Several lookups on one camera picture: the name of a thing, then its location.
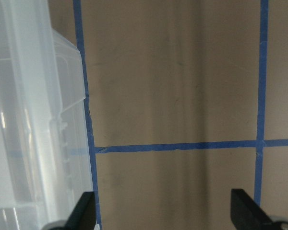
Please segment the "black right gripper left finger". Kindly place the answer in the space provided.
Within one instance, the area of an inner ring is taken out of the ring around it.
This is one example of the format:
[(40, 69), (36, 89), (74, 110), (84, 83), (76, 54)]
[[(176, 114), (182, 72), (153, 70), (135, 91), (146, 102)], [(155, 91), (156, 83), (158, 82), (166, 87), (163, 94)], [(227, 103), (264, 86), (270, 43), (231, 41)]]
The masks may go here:
[(66, 221), (44, 226), (45, 230), (94, 230), (96, 228), (95, 193), (84, 192)]

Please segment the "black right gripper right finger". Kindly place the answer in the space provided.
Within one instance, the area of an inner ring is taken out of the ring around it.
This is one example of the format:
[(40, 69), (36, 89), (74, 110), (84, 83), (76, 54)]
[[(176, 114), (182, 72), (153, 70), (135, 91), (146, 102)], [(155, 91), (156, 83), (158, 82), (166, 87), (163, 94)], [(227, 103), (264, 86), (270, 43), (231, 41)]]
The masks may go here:
[(232, 189), (230, 219), (237, 230), (288, 230), (288, 221), (269, 217), (243, 189)]

